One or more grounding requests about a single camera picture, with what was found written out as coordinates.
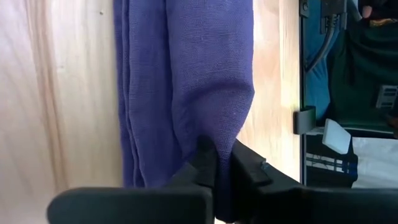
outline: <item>wooden board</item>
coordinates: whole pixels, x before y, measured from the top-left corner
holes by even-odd
[[[300,180],[299,1],[254,0],[253,79],[256,94],[238,139],[271,165]]]
[[[256,96],[240,140],[299,177],[298,1],[254,0]],[[0,0],[0,223],[59,191],[120,186],[112,0]]]

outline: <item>purple fabric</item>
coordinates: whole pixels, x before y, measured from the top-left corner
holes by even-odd
[[[114,0],[114,21],[125,186],[164,185],[205,134],[229,220],[231,148],[254,94],[252,1]]]

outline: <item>black machine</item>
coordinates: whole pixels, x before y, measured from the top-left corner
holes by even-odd
[[[326,36],[344,29],[351,0],[322,1]],[[314,62],[303,57],[303,27],[308,17],[307,0],[300,0],[301,82]],[[398,223],[398,189],[324,189],[305,186],[305,133],[315,127],[315,108],[304,107],[294,114],[294,132],[301,136],[302,177],[299,183],[267,163],[241,144],[233,146],[231,186],[233,220],[257,223]],[[50,224],[189,223],[215,220],[216,149],[210,139],[198,139],[196,156],[159,189],[81,188],[68,190],[53,199],[47,210]]]

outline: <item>purple cloth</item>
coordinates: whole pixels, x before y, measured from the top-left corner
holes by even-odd
[[[205,134],[228,221],[231,149],[254,95],[252,1],[114,0],[114,21],[125,186],[164,185]]]

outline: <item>black cable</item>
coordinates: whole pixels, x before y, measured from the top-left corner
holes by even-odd
[[[333,38],[333,34],[335,33],[335,26],[336,26],[336,16],[329,16],[327,19],[327,32],[326,32],[326,37],[325,40],[323,41],[323,44],[321,46],[321,49],[318,51],[317,55],[315,58],[312,60],[309,66],[306,67],[305,73],[311,72],[311,70],[318,64],[318,62],[323,58],[325,55],[330,42]]]

